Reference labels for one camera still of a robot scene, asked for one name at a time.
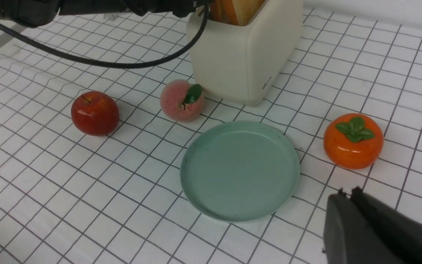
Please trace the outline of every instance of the white container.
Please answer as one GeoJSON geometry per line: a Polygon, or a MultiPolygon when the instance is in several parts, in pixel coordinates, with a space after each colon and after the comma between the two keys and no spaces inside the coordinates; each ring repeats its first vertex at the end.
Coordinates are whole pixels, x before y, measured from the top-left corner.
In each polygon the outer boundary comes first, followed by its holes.
{"type": "MultiPolygon", "coordinates": [[[[192,14],[191,40],[203,15],[192,14]]],[[[211,95],[254,106],[265,97],[300,40],[303,0],[266,0],[246,26],[209,20],[191,48],[195,82],[211,95]]]]}

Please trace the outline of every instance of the green plate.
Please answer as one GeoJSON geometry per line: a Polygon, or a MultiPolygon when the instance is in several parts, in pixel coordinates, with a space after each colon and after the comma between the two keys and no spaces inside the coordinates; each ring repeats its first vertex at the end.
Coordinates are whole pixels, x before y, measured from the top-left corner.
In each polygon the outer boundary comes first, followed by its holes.
{"type": "Polygon", "coordinates": [[[185,153],[180,171],[191,204],[226,222],[275,212],[293,194],[299,174],[291,142],[259,122],[228,122],[206,131],[185,153]]]}

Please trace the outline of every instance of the orange persimmon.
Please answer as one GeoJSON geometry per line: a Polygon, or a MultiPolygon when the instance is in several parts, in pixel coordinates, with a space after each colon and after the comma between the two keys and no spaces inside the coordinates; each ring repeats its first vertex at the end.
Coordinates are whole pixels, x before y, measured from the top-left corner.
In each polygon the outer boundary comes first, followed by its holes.
{"type": "Polygon", "coordinates": [[[384,135],[372,120],[358,113],[338,117],[328,125],[323,148],[335,164],[346,169],[372,165],[384,146],[384,135]]]}

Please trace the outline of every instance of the apple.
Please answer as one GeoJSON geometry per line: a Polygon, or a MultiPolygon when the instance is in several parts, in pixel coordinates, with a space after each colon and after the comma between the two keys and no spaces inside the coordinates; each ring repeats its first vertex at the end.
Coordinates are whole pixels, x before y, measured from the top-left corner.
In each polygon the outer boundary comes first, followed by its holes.
{"type": "Polygon", "coordinates": [[[116,102],[105,93],[86,92],[74,100],[71,119],[81,132],[104,136],[117,127],[119,110],[116,102]]]}
{"type": "Polygon", "coordinates": [[[204,107],[203,88],[186,80],[174,80],[160,94],[160,107],[164,114],[177,122],[197,118],[204,107]]]}

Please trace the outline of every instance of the white table surface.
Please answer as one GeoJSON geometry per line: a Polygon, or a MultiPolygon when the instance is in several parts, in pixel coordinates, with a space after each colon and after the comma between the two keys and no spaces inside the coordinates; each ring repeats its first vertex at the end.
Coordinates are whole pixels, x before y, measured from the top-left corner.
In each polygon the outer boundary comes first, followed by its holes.
{"type": "MultiPolygon", "coordinates": [[[[257,107],[208,96],[193,122],[161,111],[164,85],[193,82],[188,56],[141,70],[89,67],[14,41],[0,50],[0,263],[322,264],[327,197],[365,192],[422,223],[422,29],[304,10],[300,44],[257,107]],[[108,137],[82,134],[73,98],[98,90],[117,100],[108,137]],[[367,169],[334,166],[328,123],[348,112],[385,133],[367,169]],[[259,221],[226,224],[182,194],[179,164],[207,129],[233,120],[281,130],[300,156],[294,196],[259,221]]],[[[58,17],[25,35],[74,54],[150,61],[187,43],[171,15],[58,17]]]]}

